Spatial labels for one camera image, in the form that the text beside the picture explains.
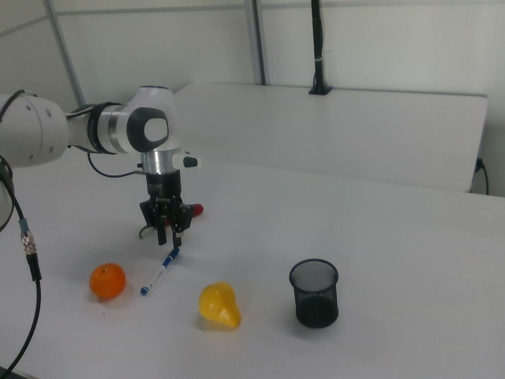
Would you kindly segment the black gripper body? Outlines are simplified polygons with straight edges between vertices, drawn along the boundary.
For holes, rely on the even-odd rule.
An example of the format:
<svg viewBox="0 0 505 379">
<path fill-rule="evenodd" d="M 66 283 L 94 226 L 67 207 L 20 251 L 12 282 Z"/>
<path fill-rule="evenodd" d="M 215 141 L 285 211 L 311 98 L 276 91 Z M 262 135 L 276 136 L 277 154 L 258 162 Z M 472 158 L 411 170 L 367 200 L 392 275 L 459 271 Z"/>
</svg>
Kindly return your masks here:
<svg viewBox="0 0 505 379">
<path fill-rule="evenodd" d="M 168 174 L 146 174 L 149 199 L 140 204 L 140 210 L 149 227 L 168 223 L 173 231 L 182 234 L 190 228 L 194 206 L 187 205 L 181 199 L 181 172 Z"/>
</svg>

